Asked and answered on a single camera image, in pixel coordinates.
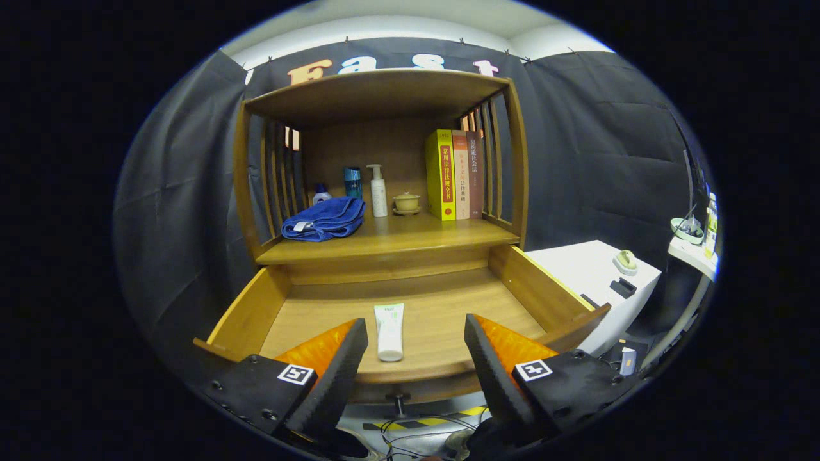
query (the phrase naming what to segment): pump dispenser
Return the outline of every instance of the pump dispenser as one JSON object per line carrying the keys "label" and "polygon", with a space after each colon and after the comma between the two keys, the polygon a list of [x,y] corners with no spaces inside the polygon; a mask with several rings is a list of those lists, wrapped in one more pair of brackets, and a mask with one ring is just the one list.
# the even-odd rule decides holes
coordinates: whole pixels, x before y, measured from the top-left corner
{"label": "pump dispenser", "polygon": [[372,163],[367,167],[373,169],[373,180],[370,181],[373,217],[385,217],[387,216],[387,190],[385,180],[381,179],[381,165]]}

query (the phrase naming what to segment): wooden shelf cabinet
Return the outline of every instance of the wooden shelf cabinet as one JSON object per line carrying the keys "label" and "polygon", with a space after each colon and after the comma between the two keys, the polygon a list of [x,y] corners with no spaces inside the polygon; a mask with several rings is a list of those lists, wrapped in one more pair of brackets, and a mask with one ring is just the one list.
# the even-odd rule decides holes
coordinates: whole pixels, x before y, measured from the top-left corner
{"label": "wooden shelf cabinet", "polygon": [[[491,101],[503,99],[512,161],[501,162]],[[260,153],[248,151],[252,117],[264,126]],[[438,128],[483,133],[487,155],[484,219],[374,218],[369,177],[363,224],[350,236],[314,243],[283,240],[284,219],[307,207],[309,185],[344,195],[344,167],[381,163],[388,198],[408,191],[426,206],[424,140]],[[571,349],[597,326],[595,309],[520,249],[526,239],[526,136],[511,80],[460,71],[388,69],[333,75],[278,89],[241,104],[235,138],[235,193],[240,224],[258,274],[206,340],[194,343],[238,362],[273,358],[352,318],[364,318],[369,346],[352,401],[383,403],[404,391],[414,402],[479,390],[463,340],[476,313],[554,349]],[[250,155],[261,155],[266,221],[257,228],[248,180]],[[503,164],[512,171],[502,175]],[[512,181],[511,221],[502,219],[502,181]],[[373,306],[404,303],[404,358],[376,357]]]}

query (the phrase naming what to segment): blue towel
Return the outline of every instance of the blue towel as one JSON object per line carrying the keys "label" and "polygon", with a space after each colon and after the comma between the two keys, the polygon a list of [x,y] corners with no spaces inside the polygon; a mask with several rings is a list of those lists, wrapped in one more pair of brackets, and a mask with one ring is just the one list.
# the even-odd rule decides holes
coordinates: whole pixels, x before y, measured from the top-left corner
{"label": "blue towel", "polygon": [[319,202],[286,219],[282,224],[282,236],[308,242],[347,237],[362,224],[365,207],[364,201],[355,197]]}

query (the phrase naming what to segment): shelf board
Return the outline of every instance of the shelf board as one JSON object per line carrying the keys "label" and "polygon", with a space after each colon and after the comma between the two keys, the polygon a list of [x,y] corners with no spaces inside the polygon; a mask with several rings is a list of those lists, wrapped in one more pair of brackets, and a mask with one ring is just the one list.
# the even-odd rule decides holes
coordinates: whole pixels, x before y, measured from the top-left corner
{"label": "shelf board", "polygon": [[249,99],[245,107],[297,130],[404,117],[456,119],[508,85],[471,72],[379,69],[291,85]]}
{"label": "shelf board", "polygon": [[[403,350],[398,362],[376,357],[373,306],[404,303]],[[385,384],[453,377],[475,369],[464,343],[464,322],[475,313],[533,340],[546,333],[486,267],[391,281],[295,285],[259,352],[275,357],[353,318],[364,318],[368,346],[356,382]]]}
{"label": "shelf board", "polygon": [[518,236],[483,219],[440,221],[422,211],[415,216],[373,217],[370,209],[352,235],[324,242],[282,240],[257,258],[257,264],[330,261],[436,249],[482,248],[516,244]]}

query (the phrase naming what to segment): plastic bottle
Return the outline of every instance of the plastic bottle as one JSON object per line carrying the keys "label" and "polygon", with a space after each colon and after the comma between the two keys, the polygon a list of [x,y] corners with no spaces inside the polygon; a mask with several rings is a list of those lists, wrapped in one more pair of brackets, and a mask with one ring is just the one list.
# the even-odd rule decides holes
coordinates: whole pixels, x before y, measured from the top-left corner
{"label": "plastic bottle", "polygon": [[362,197],[362,172],[358,167],[344,169],[344,192],[348,197]]}
{"label": "plastic bottle", "polygon": [[373,217],[385,217],[387,216],[387,190],[385,180],[381,179],[381,165],[372,163],[367,167],[373,169],[373,180],[370,181]]}
{"label": "plastic bottle", "polygon": [[711,259],[715,252],[715,241],[718,237],[718,200],[715,194],[709,193],[709,207],[706,209],[706,236],[704,238],[704,255]]}
{"label": "plastic bottle", "polygon": [[313,204],[330,200],[333,197],[327,192],[327,188],[321,182],[316,184],[316,195],[313,196]]}

